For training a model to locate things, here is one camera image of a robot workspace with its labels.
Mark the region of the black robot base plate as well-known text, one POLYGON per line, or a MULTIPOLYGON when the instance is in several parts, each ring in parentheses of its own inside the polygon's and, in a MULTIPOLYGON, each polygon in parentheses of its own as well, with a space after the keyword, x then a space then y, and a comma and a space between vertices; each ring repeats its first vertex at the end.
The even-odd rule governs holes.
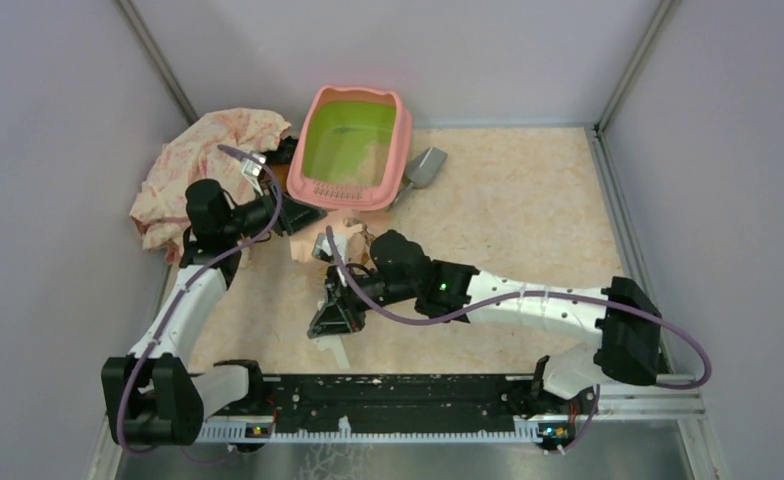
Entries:
POLYGON ((215 416, 259 417, 283 434, 334 433, 343 419, 356 434, 493 434, 586 414, 592 398, 586 388, 563 399, 531 374, 264 375, 215 416))

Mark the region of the pink and green litter box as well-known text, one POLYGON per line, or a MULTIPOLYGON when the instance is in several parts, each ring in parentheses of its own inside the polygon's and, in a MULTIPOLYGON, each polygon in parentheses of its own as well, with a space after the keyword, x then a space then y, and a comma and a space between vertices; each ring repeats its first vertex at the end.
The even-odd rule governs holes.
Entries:
POLYGON ((327 85, 303 122, 288 193, 329 210, 378 211, 398 193, 412 116, 395 91, 327 85))

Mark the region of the metal litter scoop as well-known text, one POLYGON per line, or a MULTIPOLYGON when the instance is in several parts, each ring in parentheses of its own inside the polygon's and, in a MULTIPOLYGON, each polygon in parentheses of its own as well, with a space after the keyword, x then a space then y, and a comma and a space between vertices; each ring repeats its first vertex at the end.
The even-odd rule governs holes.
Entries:
POLYGON ((389 208, 394 208, 410 191, 429 187, 438 176, 448 153, 437 147, 429 147, 410 160, 404 170, 402 187, 389 208))

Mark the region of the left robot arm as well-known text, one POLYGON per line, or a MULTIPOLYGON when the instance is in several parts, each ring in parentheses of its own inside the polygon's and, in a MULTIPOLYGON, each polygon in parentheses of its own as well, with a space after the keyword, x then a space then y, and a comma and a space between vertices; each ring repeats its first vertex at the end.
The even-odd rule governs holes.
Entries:
POLYGON ((192 183, 185 197, 190 225, 169 299, 130 351, 108 358, 101 370, 112 438, 129 453, 189 446, 204 422, 230 404, 245 414, 265 406, 268 388, 256 362, 223 361, 203 374, 187 365, 236 277, 243 250, 270 233, 291 236, 327 215, 276 184, 241 205, 214 179, 192 183))

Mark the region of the white bag sealing clip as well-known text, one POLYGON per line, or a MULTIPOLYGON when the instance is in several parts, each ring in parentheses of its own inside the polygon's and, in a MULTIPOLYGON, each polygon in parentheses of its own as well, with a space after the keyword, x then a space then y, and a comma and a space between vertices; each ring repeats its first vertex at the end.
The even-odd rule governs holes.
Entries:
POLYGON ((350 368, 348 355, 342 338, 339 335, 315 338, 313 342, 319 351, 327 351, 333 355, 336 365, 340 370, 348 370, 350 368))

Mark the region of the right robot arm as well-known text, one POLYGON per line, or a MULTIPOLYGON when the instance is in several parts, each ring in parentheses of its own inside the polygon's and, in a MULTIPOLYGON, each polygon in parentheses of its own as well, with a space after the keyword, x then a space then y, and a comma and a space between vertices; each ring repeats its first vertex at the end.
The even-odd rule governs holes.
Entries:
POLYGON ((537 366, 531 398, 544 412, 594 384, 657 382, 659 311, 632 279, 615 276, 605 287, 580 289, 513 281, 432 259, 395 230, 371 244, 371 268, 348 264, 346 252, 343 236, 317 236, 313 255, 329 267, 311 339, 357 333, 369 311, 411 326, 505 323, 570 336, 577 345, 537 366))

